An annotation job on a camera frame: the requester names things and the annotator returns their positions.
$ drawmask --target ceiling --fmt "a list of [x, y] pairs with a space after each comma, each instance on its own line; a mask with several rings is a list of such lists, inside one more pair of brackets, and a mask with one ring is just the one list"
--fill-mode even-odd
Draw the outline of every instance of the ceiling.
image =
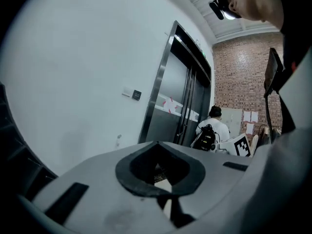
[[219, 20], [209, 6], [213, 0], [189, 0], [199, 10], [215, 35], [216, 42], [235, 37], [278, 31], [268, 22], [248, 21], [245, 19]]

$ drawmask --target elevator door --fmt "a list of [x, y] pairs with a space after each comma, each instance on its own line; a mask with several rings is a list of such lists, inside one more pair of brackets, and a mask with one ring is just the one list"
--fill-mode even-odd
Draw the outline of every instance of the elevator door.
[[146, 141], [174, 141], [189, 73], [190, 70], [170, 52]]

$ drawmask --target white wall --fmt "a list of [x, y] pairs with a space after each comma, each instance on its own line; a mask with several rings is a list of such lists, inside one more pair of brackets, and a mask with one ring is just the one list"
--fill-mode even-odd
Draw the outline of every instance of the white wall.
[[[3, 44], [0, 81], [21, 134], [48, 168], [61, 175], [112, 151], [119, 134], [121, 147], [137, 144], [175, 20], [213, 68], [209, 43], [169, 0], [27, 2]], [[141, 100], [122, 96], [123, 86]]]

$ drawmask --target paper sign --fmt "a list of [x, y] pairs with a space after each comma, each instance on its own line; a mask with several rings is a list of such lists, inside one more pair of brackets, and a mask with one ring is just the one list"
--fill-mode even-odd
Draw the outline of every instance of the paper sign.
[[254, 133], [254, 125], [247, 123], [247, 130], [246, 130], [246, 134], [247, 135], [252, 135]]
[[244, 111], [244, 121], [250, 121], [250, 112]]
[[176, 101], [170, 99], [166, 99], [163, 102], [164, 109], [169, 112], [170, 114], [174, 113], [177, 109]]
[[258, 122], [258, 112], [252, 112], [252, 122]]

